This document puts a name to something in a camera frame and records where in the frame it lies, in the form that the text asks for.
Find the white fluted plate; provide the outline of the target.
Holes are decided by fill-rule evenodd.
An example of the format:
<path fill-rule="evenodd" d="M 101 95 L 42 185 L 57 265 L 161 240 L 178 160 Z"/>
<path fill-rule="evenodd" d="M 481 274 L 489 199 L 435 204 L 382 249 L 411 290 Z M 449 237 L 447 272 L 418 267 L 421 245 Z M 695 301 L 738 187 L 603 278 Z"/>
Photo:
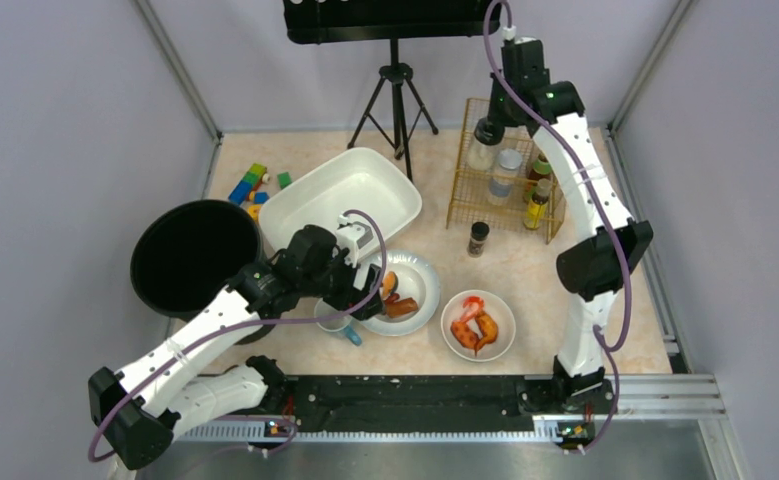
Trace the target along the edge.
<path fill-rule="evenodd" d="M 359 323 L 368 331 L 378 335 L 398 337 L 422 328 L 436 313 L 440 304 L 441 285 L 435 269 L 420 255 L 407 250 L 387 251 L 388 271 L 396 273 L 399 286 L 395 294 L 383 299 L 384 306 L 405 298 L 413 298 L 419 305 L 415 313 L 391 319 L 383 314 Z"/>

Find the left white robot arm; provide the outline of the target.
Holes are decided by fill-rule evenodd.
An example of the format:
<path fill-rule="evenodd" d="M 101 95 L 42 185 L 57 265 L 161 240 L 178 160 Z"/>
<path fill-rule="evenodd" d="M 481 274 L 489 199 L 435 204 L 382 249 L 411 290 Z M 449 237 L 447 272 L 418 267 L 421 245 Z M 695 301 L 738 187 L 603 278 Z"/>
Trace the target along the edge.
<path fill-rule="evenodd" d="M 249 263 L 226 280 L 177 333 L 137 360 L 89 377 L 96 431 L 88 461 L 116 456 L 138 470 L 192 428 L 260 406 L 272 388 L 268 371 L 247 364 L 204 377 L 202 370 L 265 327 L 378 314 L 387 270 L 385 236 L 363 211 L 344 212 L 334 231 L 317 225 L 298 230 L 271 259 Z"/>

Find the small black spice shaker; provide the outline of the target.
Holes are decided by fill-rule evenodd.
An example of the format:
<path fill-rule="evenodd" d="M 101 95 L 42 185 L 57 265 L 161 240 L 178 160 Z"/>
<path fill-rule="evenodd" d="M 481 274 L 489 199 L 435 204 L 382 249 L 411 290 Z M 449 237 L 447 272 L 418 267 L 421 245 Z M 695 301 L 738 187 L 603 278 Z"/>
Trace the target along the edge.
<path fill-rule="evenodd" d="M 471 225 L 467 244 L 467 253 L 470 257 L 477 258 L 482 255 L 489 233 L 490 227 L 483 221 L 477 221 Z"/>

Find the silver lid blue label jar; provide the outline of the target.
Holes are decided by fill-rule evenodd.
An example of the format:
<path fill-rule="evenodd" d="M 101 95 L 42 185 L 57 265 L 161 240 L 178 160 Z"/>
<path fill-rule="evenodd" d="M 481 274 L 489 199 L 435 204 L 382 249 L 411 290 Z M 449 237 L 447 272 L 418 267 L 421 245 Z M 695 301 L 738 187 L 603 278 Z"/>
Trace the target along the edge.
<path fill-rule="evenodd" d="M 515 149 L 503 149 L 495 156 L 486 198 L 491 205 L 505 205 L 512 193 L 523 157 Z"/>

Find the red sauce bottle yellow cap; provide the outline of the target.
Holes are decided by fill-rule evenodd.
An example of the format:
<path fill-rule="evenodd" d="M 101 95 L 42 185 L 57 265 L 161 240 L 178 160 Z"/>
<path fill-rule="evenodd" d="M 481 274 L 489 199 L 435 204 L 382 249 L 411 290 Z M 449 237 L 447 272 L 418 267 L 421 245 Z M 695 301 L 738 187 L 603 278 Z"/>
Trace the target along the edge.
<path fill-rule="evenodd" d="M 527 167 L 527 184 L 523 194 L 523 201 L 528 203 L 538 182 L 542 179 L 551 179 L 552 175 L 552 167 L 547 157 L 540 153 Z"/>

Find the black lid glass jar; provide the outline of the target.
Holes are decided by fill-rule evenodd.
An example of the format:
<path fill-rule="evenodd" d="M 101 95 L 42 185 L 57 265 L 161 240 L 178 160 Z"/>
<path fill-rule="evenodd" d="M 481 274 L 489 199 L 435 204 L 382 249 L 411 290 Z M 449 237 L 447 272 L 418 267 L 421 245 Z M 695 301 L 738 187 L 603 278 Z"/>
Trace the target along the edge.
<path fill-rule="evenodd" d="M 484 117 L 476 123 L 466 154 L 467 166 L 476 171 L 489 171 L 494 165 L 505 134 L 505 127 Z"/>

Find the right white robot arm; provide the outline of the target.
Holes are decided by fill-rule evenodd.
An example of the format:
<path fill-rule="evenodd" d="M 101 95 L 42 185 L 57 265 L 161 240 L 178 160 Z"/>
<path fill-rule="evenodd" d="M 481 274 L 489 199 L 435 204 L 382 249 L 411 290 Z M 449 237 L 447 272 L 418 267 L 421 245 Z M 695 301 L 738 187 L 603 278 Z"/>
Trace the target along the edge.
<path fill-rule="evenodd" d="M 569 292 L 564 343 L 553 364 L 551 395 L 563 405 L 604 396 L 604 332 L 617 295 L 632 300 L 631 275 L 653 229 L 638 221 L 615 193 L 589 134 L 584 105 L 574 85 L 553 83 L 543 45 L 531 37 L 501 46 L 501 69 L 492 73 L 488 111 L 474 136 L 482 145 L 502 142 L 508 128 L 523 127 L 547 158 L 574 222 L 576 243 L 561 252 L 556 271 Z"/>

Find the small yellow oil bottle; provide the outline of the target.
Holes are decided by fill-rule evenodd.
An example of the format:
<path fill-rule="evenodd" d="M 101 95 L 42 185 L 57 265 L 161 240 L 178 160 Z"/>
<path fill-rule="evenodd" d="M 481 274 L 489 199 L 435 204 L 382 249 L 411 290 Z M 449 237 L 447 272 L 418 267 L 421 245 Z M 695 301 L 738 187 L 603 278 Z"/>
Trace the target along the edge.
<path fill-rule="evenodd" d="M 552 188 L 552 181 L 548 178 L 542 178 L 531 189 L 523 219 L 523 225 L 526 229 L 537 230 L 541 226 Z"/>

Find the white floral bowl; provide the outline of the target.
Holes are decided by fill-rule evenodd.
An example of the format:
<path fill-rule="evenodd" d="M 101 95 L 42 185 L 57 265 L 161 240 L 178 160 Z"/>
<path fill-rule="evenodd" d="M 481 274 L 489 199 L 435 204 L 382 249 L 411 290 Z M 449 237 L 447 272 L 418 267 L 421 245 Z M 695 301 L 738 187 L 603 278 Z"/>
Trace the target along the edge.
<path fill-rule="evenodd" d="M 439 325 L 447 348 L 462 360 L 478 364 L 501 359 L 517 333 L 511 308 L 484 290 L 451 297 L 440 312 Z"/>

